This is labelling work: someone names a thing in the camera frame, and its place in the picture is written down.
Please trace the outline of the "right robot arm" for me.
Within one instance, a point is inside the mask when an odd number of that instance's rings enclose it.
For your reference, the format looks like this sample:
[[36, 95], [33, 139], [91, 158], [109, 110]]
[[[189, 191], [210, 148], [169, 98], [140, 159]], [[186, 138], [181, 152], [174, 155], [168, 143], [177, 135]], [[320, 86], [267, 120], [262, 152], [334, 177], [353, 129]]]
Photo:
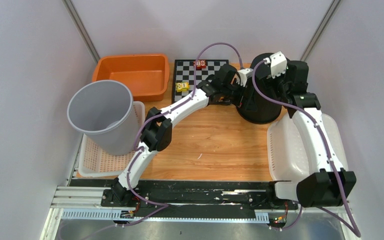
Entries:
[[287, 109], [267, 131], [273, 190], [265, 195], [266, 204], [272, 209], [286, 200], [305, 208], [346, 206], [357, 178], [348, 170], [336, 122], [307, 91], [307, 63], [280, 56], [263, 62], [275, 94], [271, 102]]

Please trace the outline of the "grey bin black liner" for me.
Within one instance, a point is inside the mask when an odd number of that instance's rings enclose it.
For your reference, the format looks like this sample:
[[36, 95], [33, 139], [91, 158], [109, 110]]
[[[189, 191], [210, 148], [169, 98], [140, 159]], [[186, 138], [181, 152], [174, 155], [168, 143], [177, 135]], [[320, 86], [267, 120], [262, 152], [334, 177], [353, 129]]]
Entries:
[[126, 85], [98, 80], [82, 87], [69, 101], [67, 119], [105, 152], [114, 156], [133, 151], [141, 126], [134, 99]]

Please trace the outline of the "red toy block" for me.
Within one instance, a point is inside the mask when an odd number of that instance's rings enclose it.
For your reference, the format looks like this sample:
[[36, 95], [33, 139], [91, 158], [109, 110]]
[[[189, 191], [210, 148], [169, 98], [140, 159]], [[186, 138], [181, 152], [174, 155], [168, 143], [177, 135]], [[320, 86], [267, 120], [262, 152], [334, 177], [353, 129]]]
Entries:
[[200, 60], [194, 60], [193, 65], [196, 70], [202, 70], [207, 67], [207, 61], [205, 59], [200, 59]]

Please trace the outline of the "black white chessboard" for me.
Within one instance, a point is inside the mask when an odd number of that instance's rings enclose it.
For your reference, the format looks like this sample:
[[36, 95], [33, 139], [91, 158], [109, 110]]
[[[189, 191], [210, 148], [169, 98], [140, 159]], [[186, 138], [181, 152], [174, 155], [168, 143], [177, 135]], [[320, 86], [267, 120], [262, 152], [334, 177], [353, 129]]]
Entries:
[[[214, 75], [224, 64], [228, 64], [228, 59], [206, 59], [206, 68], [198, 69], [196, 72], [196, 83], [194, 83], [194, 60], [176, 59], [173, 67], [171, 103], [181, 100], [194, 90], [195, 85], [206, 80], [209, 75]], [[177, 91], [177, 85], [188, 83], [187, 90]]]

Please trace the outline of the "black ribbed bin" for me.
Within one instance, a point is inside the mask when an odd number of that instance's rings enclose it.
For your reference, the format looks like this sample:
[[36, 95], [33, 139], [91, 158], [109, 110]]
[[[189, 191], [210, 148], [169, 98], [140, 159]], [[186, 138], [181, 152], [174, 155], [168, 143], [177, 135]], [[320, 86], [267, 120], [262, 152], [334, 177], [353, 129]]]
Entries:
[[274, 53], [262, 53], [253, 59], [249, 67], [253, 72], [246, 83], [242, 106], [236, 107], [239, 115], [253, 124], [271, 123], [278, 118], [282, 110], [280, 104], [273, 103], [259, 94], [263, 93], [266, 97], [273, 99], [263, 82], [263, 77], [270, 74], [270, 67], [264, 64], [263, 59], [272, 54]]

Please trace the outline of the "yellow toy block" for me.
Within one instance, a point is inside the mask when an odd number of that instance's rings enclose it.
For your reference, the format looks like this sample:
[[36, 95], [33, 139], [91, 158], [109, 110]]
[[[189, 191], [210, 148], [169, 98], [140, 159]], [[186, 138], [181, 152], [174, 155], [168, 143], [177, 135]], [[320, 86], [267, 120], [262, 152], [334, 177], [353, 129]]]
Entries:
[[189, 91], [190, 85], [188, 82], [177, 82], [175, 84], [175, 91], [177, 93]]

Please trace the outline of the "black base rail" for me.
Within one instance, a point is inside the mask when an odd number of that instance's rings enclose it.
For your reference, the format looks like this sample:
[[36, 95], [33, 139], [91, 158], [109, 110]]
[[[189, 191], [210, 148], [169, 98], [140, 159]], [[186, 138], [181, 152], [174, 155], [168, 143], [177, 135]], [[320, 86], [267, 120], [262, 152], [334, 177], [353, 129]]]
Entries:
[[74, 179], [56, 189], [51, 207], [64, 220], [273, 224], [292, 222], [299, 205], [278, 200], [270, 182], [140, 180], [118, 199], [110, 179]]

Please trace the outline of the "aluminium frame post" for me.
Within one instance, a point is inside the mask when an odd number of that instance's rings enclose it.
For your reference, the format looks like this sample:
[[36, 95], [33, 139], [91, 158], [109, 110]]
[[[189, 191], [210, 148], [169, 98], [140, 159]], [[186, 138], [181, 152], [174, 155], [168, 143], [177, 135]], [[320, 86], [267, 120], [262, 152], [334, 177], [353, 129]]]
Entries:
[[320, 37], [324, 33], [326, 27], [328, 26], [332, 17], [335, 15], [335, 13], [338, 10], [341, 3], [342, 3], [342, 0], [332, 0], [330, 2], [329, 7], [327, 8], [327, 10], [326, 10], [325, 14], [323, 15], [318, 27], [316, 28], [314, 34], [312, 35], [310, 41], [308, 42], [308, 44], [306, 46], [303, 54], [300, 57], [301, 61], [303, 61], [303, 62], [307, 61], [308, 57], [311, 55], [313, 49], [315, 48]]
[[73, 3], [72, 0], [62, 0], [62, 3], [64, 4], [68, 14], [70, 15], [74, 25], [76, 26], [81, 38], [83, 39], [86, 48], [88, 49], [89, 53], [91, 54], [93, 60], [98, 63], [100, 60], [99, 53], [94, 46], [92, 39]]

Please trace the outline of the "left aluminium frame post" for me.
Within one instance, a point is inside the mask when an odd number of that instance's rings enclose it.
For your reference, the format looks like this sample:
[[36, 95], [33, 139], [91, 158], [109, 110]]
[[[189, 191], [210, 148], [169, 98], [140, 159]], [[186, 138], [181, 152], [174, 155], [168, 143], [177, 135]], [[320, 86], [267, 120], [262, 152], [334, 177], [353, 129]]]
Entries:
[[73, 3], [72, 0], [62, 0], [62, 3], [64, 4], [68, 14], [70, 15], [74, 25], [76, 26], [81, 38], [83, 39], [86, 48], [88, 49], [89, 53], [91, 54], [93, 60], [98, 63], [100, 60], [99, 53], [94, 46], [92, 39]]

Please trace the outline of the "right aluminium frame post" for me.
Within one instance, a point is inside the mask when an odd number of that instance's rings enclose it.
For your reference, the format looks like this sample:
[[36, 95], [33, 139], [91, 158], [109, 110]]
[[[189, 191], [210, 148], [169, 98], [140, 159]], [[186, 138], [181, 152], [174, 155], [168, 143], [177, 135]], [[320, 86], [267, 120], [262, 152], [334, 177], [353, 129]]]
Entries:
[[303, 61], [303, 62], [307, 61], [308, 57], [311, 55], [313, 49], [315, 48], [320, 37], [324, 33], [326, 27], [328, 26], [332, 17], [335, 15], [335, 13], [338, 10], [341, 3], [342, 3], [342, 0], [332, 0], [330, 2], [329, 7], [327, 8], [327, 10], [326, 10], [325, 14], [323, 15], [318, 27], [316, 28], [314, 34], [312, 35], [310, 41], [308, 42], [308, 44], [306, 46], [303, 54], [300, 57], [301, 61]]

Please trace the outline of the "large white plastic tub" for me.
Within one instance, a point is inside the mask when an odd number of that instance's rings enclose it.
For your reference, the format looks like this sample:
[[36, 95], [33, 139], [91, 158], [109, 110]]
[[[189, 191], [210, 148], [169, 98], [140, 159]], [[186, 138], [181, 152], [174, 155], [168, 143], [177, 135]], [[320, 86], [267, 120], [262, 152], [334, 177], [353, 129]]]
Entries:
[[[321, 120], [330, 141], [330, 149], [342, 167], [348, 170], [349, 165], [336, 121], [325, 113], [321, 115]], [[269, 171], [274, 181], [299, 182], [314, 172], [310, 169], [299, 130], [287, 113], [269, 126], [267, 144]]]

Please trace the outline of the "orange plastic tub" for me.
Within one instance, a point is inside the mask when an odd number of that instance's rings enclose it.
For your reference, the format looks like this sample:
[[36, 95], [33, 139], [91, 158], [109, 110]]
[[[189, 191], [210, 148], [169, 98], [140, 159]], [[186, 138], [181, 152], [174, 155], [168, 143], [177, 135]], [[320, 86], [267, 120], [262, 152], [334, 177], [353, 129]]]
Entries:
[[164, 99], [169, 76], [165, 54], [110, 55], [98, 61], [92, 81], [117, 81], [128, 87], [135, 101], [157, 102]]

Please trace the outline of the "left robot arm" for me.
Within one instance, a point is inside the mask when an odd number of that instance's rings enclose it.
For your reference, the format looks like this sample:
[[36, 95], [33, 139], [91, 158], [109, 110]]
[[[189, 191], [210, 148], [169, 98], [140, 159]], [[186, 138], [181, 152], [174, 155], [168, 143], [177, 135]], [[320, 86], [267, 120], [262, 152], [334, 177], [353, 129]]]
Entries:
[[150, 161], [170, 145], [173, 129], [180, 121], [208, 105], [238, 105], [252, 71], [224, 64], [181, 100], [162, 109], [151, 108], [135, 139], [132, 159], [111, 183], [113, 201], [122, 207], [132, 203], [140, 177]]

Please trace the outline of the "white perforated basket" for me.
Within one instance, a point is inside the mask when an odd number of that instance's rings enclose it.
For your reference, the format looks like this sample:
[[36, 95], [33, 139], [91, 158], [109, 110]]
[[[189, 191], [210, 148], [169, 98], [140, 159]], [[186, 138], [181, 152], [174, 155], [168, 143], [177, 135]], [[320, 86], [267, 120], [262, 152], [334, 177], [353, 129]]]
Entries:
[[[145, 121], [145, 105], [141, 101], [132, 102], [132, 113], [135, 119], [133, 126], [138, 129], [132, 133], [127, 133], [126, 140], [134, 144], [139, 128]], [[83, 134], [79, 150], [78, 174], [85, 178], [102, 178], [109, 176], [118, 176], [128, 166], [134, 156], [135, 151], [124, 155], [111, 155], [103, 150], [87, 135]]]

